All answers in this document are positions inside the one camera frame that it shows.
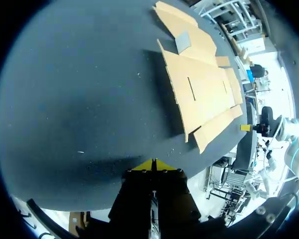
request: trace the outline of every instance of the flattened cardboard box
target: flattened cardboard box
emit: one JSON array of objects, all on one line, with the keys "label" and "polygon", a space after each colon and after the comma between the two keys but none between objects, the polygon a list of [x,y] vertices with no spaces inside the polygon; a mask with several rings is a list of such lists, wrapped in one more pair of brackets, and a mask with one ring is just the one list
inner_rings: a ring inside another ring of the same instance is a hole
[{"label": "flattened cardboard box", "polygon": [[185,142],[199,128],[194,136],[202,153],[208,143],[242,114],[237,106],[243,102],[239,82],[232,68],[218,67],[229,66],[228,57],[215,57],[212,38],[198,28],[192,17],[160,1],[154,10],[175,37],[176,44],[179,42],[177,55],[165,51],[157,40],[182,117]]}]

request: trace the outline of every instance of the dark gray table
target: dark gray table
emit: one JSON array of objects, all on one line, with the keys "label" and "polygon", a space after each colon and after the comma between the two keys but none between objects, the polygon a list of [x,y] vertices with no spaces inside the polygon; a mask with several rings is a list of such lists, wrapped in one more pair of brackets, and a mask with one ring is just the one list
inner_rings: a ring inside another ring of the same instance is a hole
[{"label": "dark gray table", "polygon": [[[0,76],[0,167],[10,193],[49,209],[108,208],[127,168],[157,157],[191,177],[244,136],[245,103],[202,155],[193,137],[184,143],[156,42],[173,38],[155,2],[53,1],[28,23]],[[165,2],[194,16],[217,55],[235,64],[208,21]]]}]

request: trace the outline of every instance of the metal rack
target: metal rack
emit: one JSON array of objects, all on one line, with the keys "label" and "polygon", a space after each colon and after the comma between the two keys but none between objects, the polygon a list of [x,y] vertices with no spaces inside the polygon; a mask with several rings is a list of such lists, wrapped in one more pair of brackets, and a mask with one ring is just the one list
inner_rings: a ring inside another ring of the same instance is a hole
[{"label": "metal rack", "polygon": [[217,23],[215,18],[228,13],[232,12],[235,13],[237,19],[231,21],[225,25],[239,25],[242,29],[233,31],[230,33],[231,36],[236,36],[238,34],[242,34],[244,39],[247,39],[246,31],[253,30],[256,28],[260,28],[262,31],[262,24],[261,21],[257,19],[252,19],[248,10],[246,9],[245,4],[241,0],[230,0],[224,2],[223,4],[213,6],[213,8],[209,9],[209,7],[203,6],[200,11],[199,15],[201,17],[208,17],[213,23]]}]

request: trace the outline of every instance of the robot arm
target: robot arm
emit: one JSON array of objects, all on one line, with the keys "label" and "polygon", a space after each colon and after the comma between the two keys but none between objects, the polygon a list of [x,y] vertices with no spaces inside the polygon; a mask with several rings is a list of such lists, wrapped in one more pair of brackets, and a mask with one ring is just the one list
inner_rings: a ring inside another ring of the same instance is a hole
[{"label": "robot arm", "polygon": [[285,164],[299,178],[299,119],[283,118],[277,141],[292,141],[285,153]]}]

